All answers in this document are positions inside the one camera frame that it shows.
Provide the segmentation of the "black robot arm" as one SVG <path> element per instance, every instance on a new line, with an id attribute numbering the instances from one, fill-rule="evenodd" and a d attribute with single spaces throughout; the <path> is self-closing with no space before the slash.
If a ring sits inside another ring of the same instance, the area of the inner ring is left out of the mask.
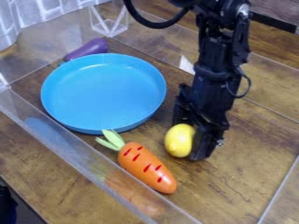
<path id="1" fill-rule="evenodd" d="M 197 13 L 201 56 L 194 64 L 193 84 L 181 85 L 173 122 L 195 128 L 190 160 L 203 160 L 223 144 L 230 129 L 226 113 L 247 94 L 239 84 L 247 80 L 241 65 L 249 62 L 249 0 L 170 0 Z"/>

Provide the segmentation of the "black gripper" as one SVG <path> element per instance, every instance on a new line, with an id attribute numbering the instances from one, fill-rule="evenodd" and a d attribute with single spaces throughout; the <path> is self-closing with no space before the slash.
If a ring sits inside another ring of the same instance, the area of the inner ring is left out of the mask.
<path id="1" fill-rule="evenodd" d="M 197 125 L 191 144 L 190 160 L 205 160 L 219 145 L 223 145 L 225 131 L 230 128 L 227 111 L 231 110 L 231 96 L 221 86 L 191 87 L 179 85 L 173 110 L 173 125 Z"/>

